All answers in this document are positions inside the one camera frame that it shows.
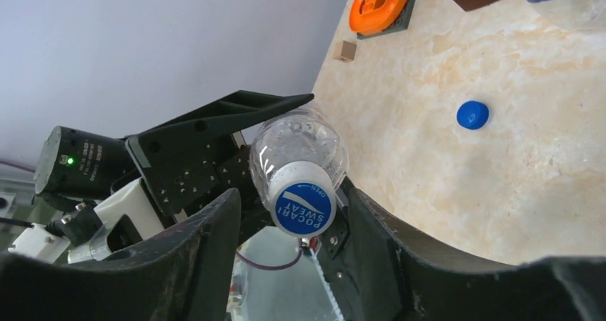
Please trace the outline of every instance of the white bottle cap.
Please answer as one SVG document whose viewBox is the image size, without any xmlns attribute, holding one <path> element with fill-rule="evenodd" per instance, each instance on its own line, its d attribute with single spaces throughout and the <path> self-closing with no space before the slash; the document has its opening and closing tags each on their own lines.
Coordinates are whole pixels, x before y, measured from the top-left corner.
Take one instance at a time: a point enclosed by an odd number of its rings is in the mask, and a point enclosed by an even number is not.
<svg viewBox="0 0 606 321">
<path fill-rule="evenodd" d="M 293 237 L 315 237 L 337 213 L 329 175 L 312 162 L 280 167 L 269 182 L 269 212 L 278 228 Z"/>
</svg>

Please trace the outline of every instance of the orange plastic handle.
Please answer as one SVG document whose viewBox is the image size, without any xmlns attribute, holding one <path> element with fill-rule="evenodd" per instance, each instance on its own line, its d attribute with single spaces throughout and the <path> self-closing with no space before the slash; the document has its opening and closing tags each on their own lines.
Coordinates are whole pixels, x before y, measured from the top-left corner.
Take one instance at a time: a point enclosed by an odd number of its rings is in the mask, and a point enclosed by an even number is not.
<svg viewBox="0 0 606 321">
<path fill-rule="evenodd" d="M 349 27 L 365 36 L 385 30 L 395 22 L 407 0 L 354 0 Z"/>
</svg>

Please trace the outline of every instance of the cylindrical black motor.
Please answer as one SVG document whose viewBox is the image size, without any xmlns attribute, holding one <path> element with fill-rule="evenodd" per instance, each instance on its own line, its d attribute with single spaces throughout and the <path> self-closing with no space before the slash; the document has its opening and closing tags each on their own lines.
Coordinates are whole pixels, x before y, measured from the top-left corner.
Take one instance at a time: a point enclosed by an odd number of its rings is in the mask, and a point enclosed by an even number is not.
<svg viewBox="0 0 606 321">
<path fill-rule="evenodd" d="M 111 183 L 134 168 L 122 140 L 57 126 L 42 147 L 35 191 L 104 199 Z"/>
</svg>

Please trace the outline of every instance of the white connector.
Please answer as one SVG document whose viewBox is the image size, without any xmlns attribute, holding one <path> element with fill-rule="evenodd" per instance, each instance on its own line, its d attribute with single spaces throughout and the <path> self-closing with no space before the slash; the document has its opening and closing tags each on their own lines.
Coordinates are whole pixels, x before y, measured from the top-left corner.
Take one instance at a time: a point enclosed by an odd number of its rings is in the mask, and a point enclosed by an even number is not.
<svg viewBox="0 0 606 321">
<path fill-rule="evenodd" d="M 57 237 L 44 229 L 44 225 L 33 223 L 25 229 L 9 247 L 9 252 L 41 260 L 55 262 L 69 246 L 69 240 Z"/>
</svg>

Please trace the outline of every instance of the screw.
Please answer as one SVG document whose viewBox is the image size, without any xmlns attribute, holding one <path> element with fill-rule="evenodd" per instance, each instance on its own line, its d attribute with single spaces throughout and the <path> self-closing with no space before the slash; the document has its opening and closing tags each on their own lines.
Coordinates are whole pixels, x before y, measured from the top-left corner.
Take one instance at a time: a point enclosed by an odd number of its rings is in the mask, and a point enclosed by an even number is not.
<svg viewBox="0 0 606 321">
<path fill-rule="evenodd" d="M 61 218 L 62 224 L 68 224 L 71 221 L 71 215 L 65 215 Z"/>
</svg>

